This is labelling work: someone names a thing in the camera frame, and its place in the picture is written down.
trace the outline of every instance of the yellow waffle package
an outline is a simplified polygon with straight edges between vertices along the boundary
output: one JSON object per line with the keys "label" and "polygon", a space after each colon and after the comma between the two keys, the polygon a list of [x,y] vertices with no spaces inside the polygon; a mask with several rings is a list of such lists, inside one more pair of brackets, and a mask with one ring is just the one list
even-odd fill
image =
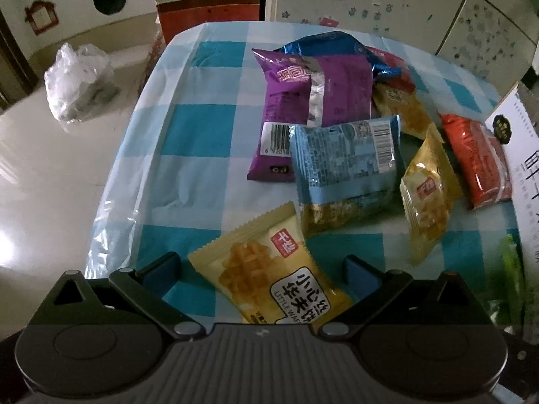
{"label": "yellow waffle package", "polygon": [[453,203],[462,196],[434,124],[401,179],[401,195],[410,230],[411,261],[416,265],[444,234]]}
{"label": "yellow waffle package", "polygon": [[254,324],[312,324],[351,307],[309,253],[289,202],[189,255],[198,273]]}
{"label": "yellow waffle package", "polygon": [[[404,133],[425,139],[432,120],[415,94],[392,88],[384,83],[377,83],[373,87],[373,100],[382,117],[399,115]],[[442,141],[438,129],[434,127],[433,131],[436,137]]]}

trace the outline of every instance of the glossy floor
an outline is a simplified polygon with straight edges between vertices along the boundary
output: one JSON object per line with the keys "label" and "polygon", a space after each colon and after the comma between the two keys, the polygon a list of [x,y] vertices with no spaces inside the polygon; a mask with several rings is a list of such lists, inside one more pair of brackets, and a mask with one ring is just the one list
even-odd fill
{"label": "glossy floor", "polygon": [[0,339],[28,322],[63,271],[84,269],[148,50],[112,54],[121,91],[100,117],[61,125],[44,87],[0,115]]}

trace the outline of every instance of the wall baseboard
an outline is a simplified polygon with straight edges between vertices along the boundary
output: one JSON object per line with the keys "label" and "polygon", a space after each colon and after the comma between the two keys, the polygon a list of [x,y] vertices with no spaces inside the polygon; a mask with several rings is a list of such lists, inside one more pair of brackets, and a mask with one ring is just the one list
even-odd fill
{"label": "wall baseboard", "polygon": [[157,12],[134,16],[126,20],[94,27],[70,38],[47,45],[33,53],[28,62],[39,77],[55,63],[57,50],[64,42],[76,49],[83,44],[93,44],[106,53],[136,45],[152,44],[158,25],[155,24]]}

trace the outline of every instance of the white plastic bag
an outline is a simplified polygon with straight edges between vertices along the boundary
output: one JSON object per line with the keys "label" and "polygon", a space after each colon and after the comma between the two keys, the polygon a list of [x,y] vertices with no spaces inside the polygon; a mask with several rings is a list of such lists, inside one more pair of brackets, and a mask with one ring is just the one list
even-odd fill
{"label": "white plastic bag", "polygon": [[76,52],[68,43],[62,45],[45,72],[45,88],[52,114],[68,123],[102,114],[118,92],[109,56],[92,44]]}

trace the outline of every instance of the table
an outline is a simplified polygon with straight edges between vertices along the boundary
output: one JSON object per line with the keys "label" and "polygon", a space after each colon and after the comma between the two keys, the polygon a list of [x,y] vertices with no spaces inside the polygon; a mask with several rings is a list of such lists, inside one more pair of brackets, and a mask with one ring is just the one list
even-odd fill
{"label": "table", "polygon": [[[288,200],[297,203],[293,183],[246,180],[266,90],[250,50],[272,50],[330,30],[302,24],[214,23],[173,39],[138,100],[110,171],[94,222],[86,277],[105,277],[126,266],[141,268],[173,250],[182,257],[183,276],[164,299],[206,326],[241,321],[239,312],[194,271],[187,256]],[[438,111],[484,120],[500,99],[490,84],[429,53],[349,33],[405,59],[417,97],[437,123]],[[403,143],[405,160],[417,148],[417,143]],[[446,234],[415,268],[408,264],[408,228],[400,206],[368,224],[316,236],[308,247],[338,282],[342,259],[354,253],[378,269],[400,268],[415,278],[456,270],[477,294],[499,296],[500,241],[508,232],[518,236],[513,205],[469,211],[466,203],[462,199],[455,204]]]}

